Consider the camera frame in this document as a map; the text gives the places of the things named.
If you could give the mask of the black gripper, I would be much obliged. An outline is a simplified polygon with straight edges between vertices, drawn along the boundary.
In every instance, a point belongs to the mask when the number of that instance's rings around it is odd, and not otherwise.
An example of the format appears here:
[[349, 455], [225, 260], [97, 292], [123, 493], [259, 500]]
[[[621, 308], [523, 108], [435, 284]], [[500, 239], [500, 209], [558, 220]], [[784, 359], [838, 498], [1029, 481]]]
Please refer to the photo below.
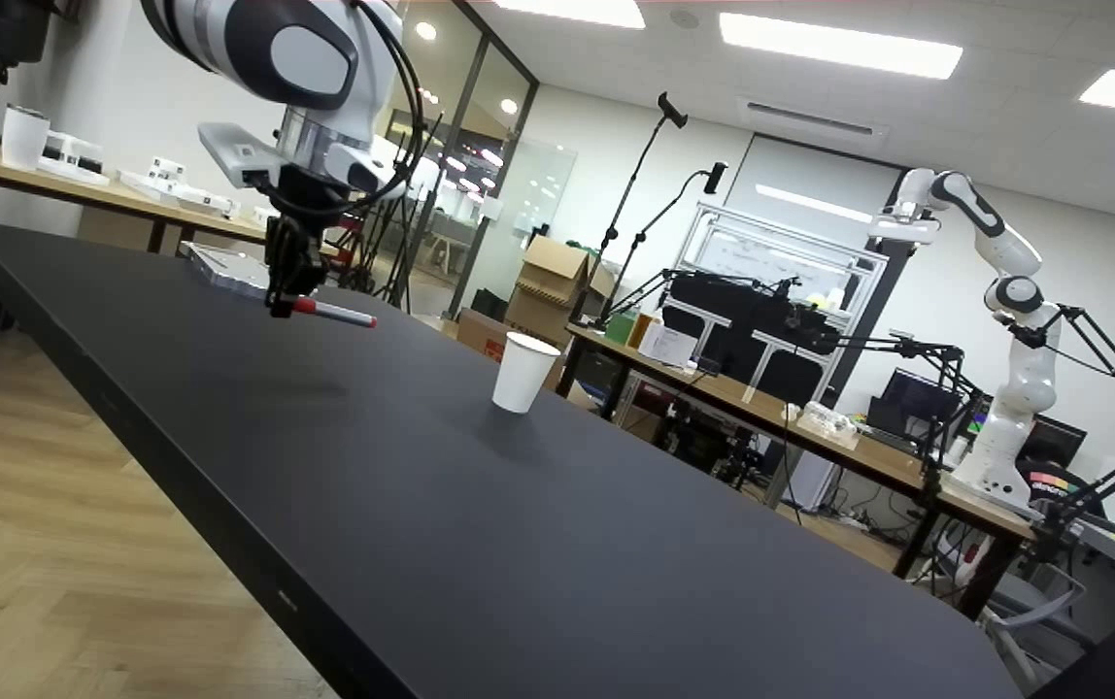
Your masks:
[[273, 218], [263, 227], [269, 296], [273, 319], [295, 314], [295, 296], [310, 296], [325, 280], [322, 227], [304, 218]]

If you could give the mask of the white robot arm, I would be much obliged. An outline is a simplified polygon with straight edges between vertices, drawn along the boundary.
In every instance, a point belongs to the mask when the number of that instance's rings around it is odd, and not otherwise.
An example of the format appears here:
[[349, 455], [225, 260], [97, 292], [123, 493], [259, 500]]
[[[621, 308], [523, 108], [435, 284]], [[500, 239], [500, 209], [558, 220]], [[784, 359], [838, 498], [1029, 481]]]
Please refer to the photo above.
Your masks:
[[273, 200], [263, 227], [277, 319], [325, 280], [322, 234], [400, 195], [422, 156], [422, 97], [393, 0], [138, 0], [187, 63], [285, 108], [273, 141], [200, 124], [232, 187]]

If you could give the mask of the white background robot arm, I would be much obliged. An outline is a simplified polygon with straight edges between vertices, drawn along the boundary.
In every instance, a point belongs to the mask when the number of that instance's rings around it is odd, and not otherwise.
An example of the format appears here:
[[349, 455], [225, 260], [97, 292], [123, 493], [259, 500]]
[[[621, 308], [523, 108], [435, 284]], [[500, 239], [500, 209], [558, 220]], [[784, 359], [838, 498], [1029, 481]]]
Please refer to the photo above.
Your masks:
[[1032, 484], [1019, 455], [1037, 415], [1058, 403], [1062, 308], [1037, 284], [1040, 252], [958, 170], [907, 166], [875, 227], [922, 239], [936, 234], [939, 209], [954, 209], [972, 225], [974, 254], [989, 267], [983, 308], [1005, 335], [1005, 376], [952, 478], [1005, 509], [1027, 509]]

